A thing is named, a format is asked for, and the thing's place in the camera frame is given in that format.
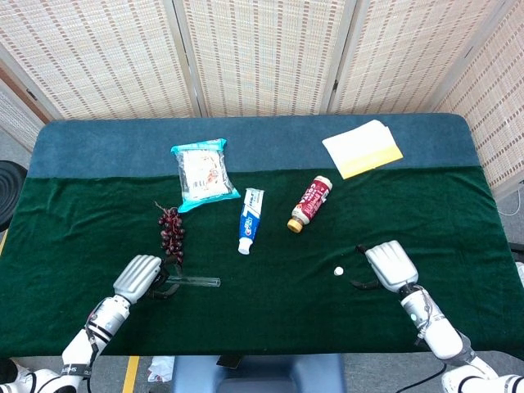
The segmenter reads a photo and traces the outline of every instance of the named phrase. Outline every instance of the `chair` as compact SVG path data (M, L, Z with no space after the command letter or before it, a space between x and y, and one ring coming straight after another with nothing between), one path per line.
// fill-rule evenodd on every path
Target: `chair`
M248 355L237 369L219 356L176 356L172 393L345 393L340 354Z

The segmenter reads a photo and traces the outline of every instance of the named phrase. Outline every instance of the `grapes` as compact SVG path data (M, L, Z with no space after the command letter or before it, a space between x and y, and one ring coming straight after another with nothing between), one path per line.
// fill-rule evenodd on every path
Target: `grapes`
M182 228L182 217L178 213L178 208L165 209L156 202L155 204L163 212L158 219L158 224L162 227L160 231L160 236L162 237L161 247L165 250L166 255L175 255L177 263L182 264L182 240L186 231Z

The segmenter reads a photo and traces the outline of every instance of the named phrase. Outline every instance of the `woven screen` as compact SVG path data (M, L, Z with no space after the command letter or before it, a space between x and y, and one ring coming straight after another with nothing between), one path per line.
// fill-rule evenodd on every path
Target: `woven screen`
M64 118L193 115L161 2L5 0L0 43Z
M426 110L497 0L371 0L336 113Z
M20 100L7 93L0 83L0 129L9 133L18 143L32 151L43 123Z
M343 0L183 5L210 116L319 112Z
M524 0L516 1L437 110L466 118L494 192L511 178L524 179Z

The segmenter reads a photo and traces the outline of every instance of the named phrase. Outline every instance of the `yellow envelope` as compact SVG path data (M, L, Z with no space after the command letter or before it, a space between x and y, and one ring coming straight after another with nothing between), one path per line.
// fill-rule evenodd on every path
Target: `yellow envelope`
M324 139L322 143L342 178L350 178L403 157L390 129L378 120Z

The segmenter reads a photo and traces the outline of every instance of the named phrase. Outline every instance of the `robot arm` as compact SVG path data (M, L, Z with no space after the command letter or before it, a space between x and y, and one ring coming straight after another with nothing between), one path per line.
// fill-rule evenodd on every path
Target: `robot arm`
M129 306L135 304L158 277L161 263L160 258L150 255L137 255L129 262L113 284L115 295L100 302L84 328L65 348L61 375L38 370L19 382L0 385L0 392L76 393L81 381L91 377L95 359L129 316Z
M417 284L418 272L397 241L357 249L366 255L381 284L400 295L419 340L427 343L435 357L457 367L442 377L447 393L524 393L522 377L499 377L477 356L468 338L453 328L429 293Z

